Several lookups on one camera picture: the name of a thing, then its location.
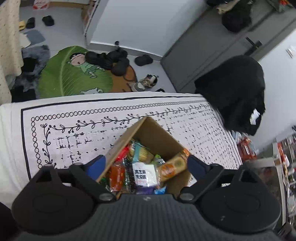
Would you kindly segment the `orange small snack packet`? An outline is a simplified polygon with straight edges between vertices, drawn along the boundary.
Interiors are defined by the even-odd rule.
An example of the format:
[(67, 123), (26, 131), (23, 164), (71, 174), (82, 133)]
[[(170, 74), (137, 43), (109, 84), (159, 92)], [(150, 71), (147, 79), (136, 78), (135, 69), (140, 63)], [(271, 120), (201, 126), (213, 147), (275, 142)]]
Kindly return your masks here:
[(115, 162), (111, 165), (108, 172), (109, 187), (111, 192), (118, 192), (122, 189), (125, 181), (125, 166), (122, 162)]

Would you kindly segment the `green twisted stick snack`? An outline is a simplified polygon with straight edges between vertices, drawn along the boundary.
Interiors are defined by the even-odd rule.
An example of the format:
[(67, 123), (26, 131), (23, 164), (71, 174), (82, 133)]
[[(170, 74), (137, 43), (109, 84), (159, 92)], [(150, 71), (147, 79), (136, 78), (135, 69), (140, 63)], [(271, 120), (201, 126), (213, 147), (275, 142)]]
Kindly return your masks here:
[(133, 175), (132, 163), (128, 159), (123, 160), (125, 168), (125, 187), (129, 193), (134, 193), (136, 190), (136, 184)]

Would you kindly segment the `red white candy bar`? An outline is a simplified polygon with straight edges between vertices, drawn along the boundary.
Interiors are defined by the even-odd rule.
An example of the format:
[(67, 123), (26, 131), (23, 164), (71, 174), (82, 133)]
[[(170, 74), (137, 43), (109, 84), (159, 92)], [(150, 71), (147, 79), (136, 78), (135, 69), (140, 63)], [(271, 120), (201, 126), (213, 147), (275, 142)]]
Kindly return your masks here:
[(130, 148), (129, 145), (126, 145), (118, 154), (118, 156), (115, 158), (115, 162), (121, 162), (122, 160), (124, 160), (127, 156), (127, 154), (129, 153)]

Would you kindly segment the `red plastic basket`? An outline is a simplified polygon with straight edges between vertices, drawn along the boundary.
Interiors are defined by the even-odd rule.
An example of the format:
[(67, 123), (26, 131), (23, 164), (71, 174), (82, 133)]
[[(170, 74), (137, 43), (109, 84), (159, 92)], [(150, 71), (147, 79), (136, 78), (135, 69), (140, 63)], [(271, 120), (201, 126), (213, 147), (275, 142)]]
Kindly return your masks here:
[(251, 139), (244, 137), (238, 144), (238, 151), (243, 162), (257, 159)]

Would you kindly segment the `black clothes pile on chair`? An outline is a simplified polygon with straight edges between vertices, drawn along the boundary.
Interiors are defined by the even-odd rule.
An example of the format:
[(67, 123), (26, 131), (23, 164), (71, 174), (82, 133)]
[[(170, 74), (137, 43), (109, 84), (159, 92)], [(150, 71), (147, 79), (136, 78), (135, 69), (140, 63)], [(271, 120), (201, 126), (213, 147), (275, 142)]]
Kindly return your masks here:
[(219, 111), (227, 130), (255, 135), (265, 112), (262, 66), (234, 56), (195, 81), (195, 92)]

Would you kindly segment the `blue snack packet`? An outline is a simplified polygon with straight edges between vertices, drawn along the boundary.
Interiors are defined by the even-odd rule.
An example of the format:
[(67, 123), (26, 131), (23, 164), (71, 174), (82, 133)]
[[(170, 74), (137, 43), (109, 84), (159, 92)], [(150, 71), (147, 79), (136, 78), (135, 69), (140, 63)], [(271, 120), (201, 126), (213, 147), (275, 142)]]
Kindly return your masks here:
[(166, 189), (167, 189), (166, 186), (163, 186), (163, 187), (157, 187), (156, 189), (154, 189), (154, 194), (155, 194), (155, 195), (162, 195), (162, 194), (165, 194), (165, 193), (166, 193)]

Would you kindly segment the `purple wafer pack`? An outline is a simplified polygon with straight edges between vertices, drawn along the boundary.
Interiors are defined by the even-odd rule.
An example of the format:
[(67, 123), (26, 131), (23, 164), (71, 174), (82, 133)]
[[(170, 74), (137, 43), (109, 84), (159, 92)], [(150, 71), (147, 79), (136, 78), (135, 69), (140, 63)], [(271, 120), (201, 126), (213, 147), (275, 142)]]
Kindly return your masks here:
[(138, 186), (136, 188), (135, 193), (137, 195), (152, 195), (152, 194), (154, 194), (154, 187), (142, 187), (142, 186)]

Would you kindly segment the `clear packet round crackers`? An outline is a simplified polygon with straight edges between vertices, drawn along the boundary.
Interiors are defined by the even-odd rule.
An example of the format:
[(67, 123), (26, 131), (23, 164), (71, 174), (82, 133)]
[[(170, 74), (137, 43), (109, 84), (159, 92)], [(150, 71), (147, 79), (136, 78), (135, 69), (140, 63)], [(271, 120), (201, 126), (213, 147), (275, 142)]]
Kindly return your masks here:
[(154, 155), (147, 147), (143, 146), (139, 142), (130, 141), (127, 158), (132, 163), (142, 162), (149, 164), (154, 158)]

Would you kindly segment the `cluttered white desk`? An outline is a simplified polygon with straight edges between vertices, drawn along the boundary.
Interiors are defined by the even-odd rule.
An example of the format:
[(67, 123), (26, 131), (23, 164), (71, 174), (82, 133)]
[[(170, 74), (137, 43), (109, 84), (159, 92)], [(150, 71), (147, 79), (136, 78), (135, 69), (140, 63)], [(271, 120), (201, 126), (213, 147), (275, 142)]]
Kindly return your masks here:
[(280, 144), (274, 142), (260, 152), (256, 159), (245, 161), (245, 165), (260, 177), (280, 203), (281, 215), (276, 230), (285, 223), (295, 225), (295, 195), (290, 188), (288, 169), (282, 155)]

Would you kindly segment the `black shoes pile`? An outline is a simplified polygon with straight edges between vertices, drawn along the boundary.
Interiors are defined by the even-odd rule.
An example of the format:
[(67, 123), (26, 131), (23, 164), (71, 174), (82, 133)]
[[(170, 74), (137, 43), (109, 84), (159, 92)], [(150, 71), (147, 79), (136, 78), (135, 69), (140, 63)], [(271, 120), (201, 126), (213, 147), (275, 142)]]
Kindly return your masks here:
[(123, 76), (127, 73), (130, 61), (127, 59), (127, 52), (117, 48), (109, 53), (87, 52), (85, 55), (86, 62), (110, 70), (115, 76)]

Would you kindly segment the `grey white sneaker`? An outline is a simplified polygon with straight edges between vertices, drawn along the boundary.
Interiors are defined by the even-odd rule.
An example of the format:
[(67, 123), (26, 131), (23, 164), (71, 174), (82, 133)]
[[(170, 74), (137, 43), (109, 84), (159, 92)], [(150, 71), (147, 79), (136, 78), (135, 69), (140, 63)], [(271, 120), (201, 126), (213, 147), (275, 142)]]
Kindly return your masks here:
[(133, 92), (143, 92), (150, 90), (158, 82), (158, 76), (148, 74), (144, 79), (135, 83), (130, 83), (129, 86)]

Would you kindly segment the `brown cardboard box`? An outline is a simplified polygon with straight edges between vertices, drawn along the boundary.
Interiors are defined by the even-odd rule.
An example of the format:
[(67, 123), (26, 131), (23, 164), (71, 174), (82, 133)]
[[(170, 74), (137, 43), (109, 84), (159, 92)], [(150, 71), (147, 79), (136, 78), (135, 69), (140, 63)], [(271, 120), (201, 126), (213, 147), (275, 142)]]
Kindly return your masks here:
[[(153, 118), (147, 116), (143, 117), (130, 126), (114, 143), (109, 152), (105, 154), (105, 170), (96, 180), (97, 182), (106, 175), (111, 165), (115, 162), (115, 158), (118, 156), (119, 152), (128, 145), (130, 141), (139, 141), (139, 143), (147, 147), (152, 154), (159, 154), (164, 161), (170, 160), (177, 153), (185, 149)], [(164, 182), (167, 185), (167, 192), (174, 196), (178, 196), (181, 189), (189, 185), (190, 179), (191, 174), (186, 169)]]

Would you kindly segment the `cream dotted curtain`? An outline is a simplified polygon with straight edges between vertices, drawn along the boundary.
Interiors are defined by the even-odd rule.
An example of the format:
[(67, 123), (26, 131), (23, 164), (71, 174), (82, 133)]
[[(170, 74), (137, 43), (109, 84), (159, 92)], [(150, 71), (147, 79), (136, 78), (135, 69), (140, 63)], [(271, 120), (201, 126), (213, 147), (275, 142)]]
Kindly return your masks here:
[(1, 1), (1, 104), (11, 102), (11, 92), (6, 76), (16, 77), (22, 72), (23, 58), (19, 31), (20, 3), (18, 0)]

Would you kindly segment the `green snack packet with tomato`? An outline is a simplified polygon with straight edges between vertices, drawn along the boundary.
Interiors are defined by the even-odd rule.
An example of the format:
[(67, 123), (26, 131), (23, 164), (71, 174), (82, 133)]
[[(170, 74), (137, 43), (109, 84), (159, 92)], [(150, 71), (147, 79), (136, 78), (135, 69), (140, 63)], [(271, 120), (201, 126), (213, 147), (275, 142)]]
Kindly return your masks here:
[(100, 185), (102, 185), (105, 189), (107, 189), (108, 191), (111, 191), (111, 189), (110, 189), (110, 185), (109, 185), (109, 178), (108, 178), (108, 176), (102, 177), (99, 183), (100, 183)]

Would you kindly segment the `orange biscuit sandwich pack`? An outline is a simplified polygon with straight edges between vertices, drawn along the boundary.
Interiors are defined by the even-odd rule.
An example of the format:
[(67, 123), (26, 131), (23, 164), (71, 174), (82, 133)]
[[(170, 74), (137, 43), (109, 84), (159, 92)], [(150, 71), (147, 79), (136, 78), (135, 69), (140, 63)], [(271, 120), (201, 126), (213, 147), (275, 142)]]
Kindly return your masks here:
[(183, 149), (170, 160), (166, 161), (164, 164), (161, 164), (161, 166), (157, 168), (159, 180), (161, 182), (166, 182), (167, 180), (185, 171), (187, 169), (187, 161), (189, 156), (190, 152), (187, 149)]

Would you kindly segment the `hanging clothes on door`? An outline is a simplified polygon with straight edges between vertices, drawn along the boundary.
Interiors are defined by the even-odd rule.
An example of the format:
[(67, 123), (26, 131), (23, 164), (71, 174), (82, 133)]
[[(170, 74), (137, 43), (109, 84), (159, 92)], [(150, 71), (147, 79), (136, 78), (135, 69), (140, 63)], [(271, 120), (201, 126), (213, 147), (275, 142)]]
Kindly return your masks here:
[(233, 33), (239, 33), (252, 23), (251, 11), (256, 1), (206, 1), (222, 16), (222, 25)]

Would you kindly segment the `green round-cookie snack packet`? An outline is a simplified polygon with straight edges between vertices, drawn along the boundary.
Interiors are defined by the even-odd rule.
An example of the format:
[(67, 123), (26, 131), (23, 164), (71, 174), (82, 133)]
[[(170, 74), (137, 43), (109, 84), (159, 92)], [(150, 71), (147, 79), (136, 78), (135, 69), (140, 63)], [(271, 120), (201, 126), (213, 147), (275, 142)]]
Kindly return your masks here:
[(153, 165), (155, 165), (156, 167), (161, 166), (162, 164), (165, 163), (165, 161), (161, 158), (160, 155), (156, 154), (151, 162)]

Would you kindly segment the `black slipper by door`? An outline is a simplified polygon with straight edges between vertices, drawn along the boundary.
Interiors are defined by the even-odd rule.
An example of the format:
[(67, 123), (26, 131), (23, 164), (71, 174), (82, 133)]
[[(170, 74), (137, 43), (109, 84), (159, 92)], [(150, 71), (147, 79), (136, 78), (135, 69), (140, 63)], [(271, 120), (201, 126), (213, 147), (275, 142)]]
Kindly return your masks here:
[(144, 54), (142, 56), (138, 56), (134, 59), (134, 62), (137, 66), (145, 66), (153, 63), (153, 59), (148, 54)]

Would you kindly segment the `grey door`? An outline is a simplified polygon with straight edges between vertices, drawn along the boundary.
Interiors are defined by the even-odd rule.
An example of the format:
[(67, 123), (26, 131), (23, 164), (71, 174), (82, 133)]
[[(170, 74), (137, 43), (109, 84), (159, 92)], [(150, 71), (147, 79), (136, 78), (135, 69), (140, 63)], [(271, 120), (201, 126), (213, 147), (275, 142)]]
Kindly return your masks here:
[(193, 93), (194, 82), (251, 47), (246, 37), (262, 46), (251, 57), (263, 58), (295, 28), (295, 9), (277, 12), (267, 1), (256, 1), (251, 11), (252, 23), (239, 33), (229, 32), (214, 9), (206, 10), (161, 59), (161, 65), (175, 90)]

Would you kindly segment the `white storage shelf rack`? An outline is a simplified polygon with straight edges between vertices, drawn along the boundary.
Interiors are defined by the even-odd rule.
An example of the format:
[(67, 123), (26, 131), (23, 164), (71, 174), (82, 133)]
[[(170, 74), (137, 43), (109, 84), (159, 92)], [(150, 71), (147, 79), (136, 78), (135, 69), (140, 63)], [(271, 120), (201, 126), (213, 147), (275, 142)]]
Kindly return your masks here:
[(86, 37), (89, 25), (91, 23), (91, 20), (93, 18), (93, 15), (100, 3), (100, 0), (90, 0), (88, 4), (86, 4), (82, 8), (81, 18), (83, 21), (83, 31), (84, 31), (84, 37)]

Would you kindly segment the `grey fluffy rug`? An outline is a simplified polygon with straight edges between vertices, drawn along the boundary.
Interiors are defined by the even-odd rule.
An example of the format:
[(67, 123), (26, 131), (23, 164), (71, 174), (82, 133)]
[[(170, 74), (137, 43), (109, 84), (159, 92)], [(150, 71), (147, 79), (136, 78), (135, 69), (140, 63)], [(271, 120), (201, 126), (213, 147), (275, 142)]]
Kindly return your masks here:
[(50, 59), (48, 45), (34, 46), (22, 49), (23, 66), (22, 73), (13, 82), (11, 102), (24, 102), (40, 98), (38, 90), (41, 72)]

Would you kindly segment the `white labelled snack packet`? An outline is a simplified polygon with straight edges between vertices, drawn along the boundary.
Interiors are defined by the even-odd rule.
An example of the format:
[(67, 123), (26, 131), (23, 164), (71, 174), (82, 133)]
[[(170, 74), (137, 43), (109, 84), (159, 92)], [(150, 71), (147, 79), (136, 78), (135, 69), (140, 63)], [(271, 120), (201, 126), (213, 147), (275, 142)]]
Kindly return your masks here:
[(132, 170), (137, 186), (156, 187), (159, 184), (159, 176), (153, 164), (135, 162), (132, 163)]

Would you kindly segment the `white black patterned blanket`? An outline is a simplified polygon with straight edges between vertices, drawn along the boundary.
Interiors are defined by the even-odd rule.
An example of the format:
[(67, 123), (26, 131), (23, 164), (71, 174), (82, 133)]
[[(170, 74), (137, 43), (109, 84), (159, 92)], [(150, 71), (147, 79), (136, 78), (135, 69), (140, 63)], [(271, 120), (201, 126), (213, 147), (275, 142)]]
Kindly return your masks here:
[(102, 93), (7, 103), (1, 106), (1, 203), (11, 206), (46, 164), (67, 168), (106, 155), (146, 116), (205, 163), (241, 165), (231, 133), (198, 94)]

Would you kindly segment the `green leaf cartoon rug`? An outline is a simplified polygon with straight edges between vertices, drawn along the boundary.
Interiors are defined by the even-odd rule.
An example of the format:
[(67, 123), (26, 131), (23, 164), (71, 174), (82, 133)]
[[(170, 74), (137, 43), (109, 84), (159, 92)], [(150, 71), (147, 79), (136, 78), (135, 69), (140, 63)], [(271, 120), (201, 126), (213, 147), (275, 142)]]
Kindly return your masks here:
[(131, 92), (131, 86), (137, 82), (132, 66), (127, 67), (125, 75), (116, 76), (86, 62), (87, 52), (80, 46), (70, 46), (50, 58), (38, 81), (39, 97)]

